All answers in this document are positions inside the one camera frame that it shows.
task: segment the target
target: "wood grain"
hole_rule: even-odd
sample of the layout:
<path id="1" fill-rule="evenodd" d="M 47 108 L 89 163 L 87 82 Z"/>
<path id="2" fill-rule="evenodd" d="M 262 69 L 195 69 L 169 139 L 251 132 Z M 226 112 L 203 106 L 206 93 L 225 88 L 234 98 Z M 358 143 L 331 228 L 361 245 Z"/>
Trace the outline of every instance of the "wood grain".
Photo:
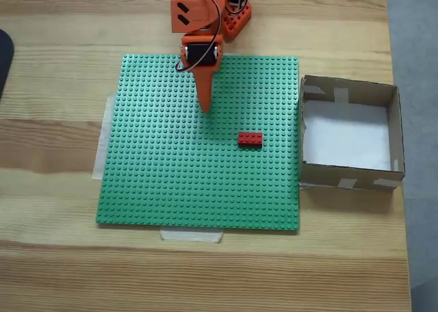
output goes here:
<path id="1" fill-rule="evenodd" d="M 392 83 L 385 0 L 251 0 L 226 52 Z M 125 53 L 177 53 L 169 0 L 0 0 L 0 311 L 410 311 L 402 190 L 301 192 L 298 233 L 219 244 L 97 226 L 91 179 Z"/>

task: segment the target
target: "masking tape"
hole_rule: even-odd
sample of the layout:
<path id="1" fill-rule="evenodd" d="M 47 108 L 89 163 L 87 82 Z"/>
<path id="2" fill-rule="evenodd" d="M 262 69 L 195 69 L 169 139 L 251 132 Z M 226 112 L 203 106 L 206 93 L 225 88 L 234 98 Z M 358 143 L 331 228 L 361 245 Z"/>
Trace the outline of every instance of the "masking tape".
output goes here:
<path id="1" fill-rule="evenodd" d="M 393 166 L 394 172 L 398 172 L 398 159 L 395 159 L 392 162 L 392 166 Z"/>
<path id="2" fill-rule="evenodd" d="M 341 179 L 337 187 L 342 187 L 344 189 L 352 189 L 356 184 L 357 179 Z"/>
<path id="3" fill-rule="evenodd" d="M 304 93 L 326 94 L 326 92 L 324 92 L 317 86 L 304 85 L 303 88 L 304 88 Z"/>
<path id="4" fill-rule="evenodd" d="M 335 102 L 348 103 L 348 88 L 335 88 Z"/>
<path id="5" fill-rule="evenodd" d="M 398 187 L 401 184 L 401 182 L 394 180 L 387 180 L 387 179 L 377 179 L 374 180 L 374 184 L 383 185 L 385 187 Z"/>
<path id="6" fill-rule="evenodd" d="M 116 94 L 110 94 L 107 97 L 105 112 L 103 113 L 101 134 L 99 143 L 97 144 L 96 159 L 94 161 L 93 174 L 94 180 L 102 180 L 103 169 L 105 168 L 105 160 L 107 158 L 108 142 L 110 141 L 110 133 L 112 126 L 112 115 L 114 114 L 114 104 L 116 103 Z"/>
<path id="7" fill-rule="evenodd" d="M 217 228 L 185 228 L 182 226 L 162 226 L 159 230 L 163 240 L 186 242 L 219 242 L 224 234 Z"/>

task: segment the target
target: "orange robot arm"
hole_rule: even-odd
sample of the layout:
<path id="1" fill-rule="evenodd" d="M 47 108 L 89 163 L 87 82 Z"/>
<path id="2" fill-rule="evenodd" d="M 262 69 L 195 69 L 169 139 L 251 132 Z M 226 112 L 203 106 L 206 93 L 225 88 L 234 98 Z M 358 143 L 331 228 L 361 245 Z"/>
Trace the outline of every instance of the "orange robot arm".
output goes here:
<path id="1" fill-rule="evenodd" d="M 199 105 L 208 112 L 213 74 L 222 61 L 223 40 L 239 34 L 251 17 L 251 6 L 248 0 L 171 0 L 170 9 L 172 32 L 186 33 L 176 71 L 193 73 Z"/>

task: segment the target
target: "lego brick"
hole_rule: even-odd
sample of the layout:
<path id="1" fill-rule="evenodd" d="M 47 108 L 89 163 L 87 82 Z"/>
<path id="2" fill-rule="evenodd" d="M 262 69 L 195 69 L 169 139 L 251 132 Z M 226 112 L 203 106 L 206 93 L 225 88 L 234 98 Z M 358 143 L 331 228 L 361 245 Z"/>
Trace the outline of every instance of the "lego brick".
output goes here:
<path id="1" fill-rule="evenodd" d="M 240 146 L 256 146 L 263 145 L 263 133 L 261 132 L 239 132 L 237 143 Z"/>
<path id="2" fill-rule="evenodd" d="M 237 7 L 231 7 L 231 11 L 237 11 Z M 245 25 L 249 22 L 253 8 L 248 2 L 245 9 L 235 16 L 224 17 L 224 34 L 227 42 L 233 41 L 237 35 L 242 31 Z"/>
<path id="3" fill-rule="evenodd" d="M 298 60 L 224 56 L 208 114 L 177 60 L 124 56 L 96 221 L 298 229 Z"/>

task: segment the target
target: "cardboard box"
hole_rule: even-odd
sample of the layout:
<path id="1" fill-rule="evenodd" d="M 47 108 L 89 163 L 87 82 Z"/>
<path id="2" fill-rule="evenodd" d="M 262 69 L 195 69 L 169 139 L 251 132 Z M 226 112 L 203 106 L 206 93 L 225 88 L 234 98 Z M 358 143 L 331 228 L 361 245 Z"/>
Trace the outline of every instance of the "cardboard box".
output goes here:
<path id="1" fill-rule="evenodd" d="M 305 76 L 300 182 L 392 191 L 404 177 L 397 86 Z"/>

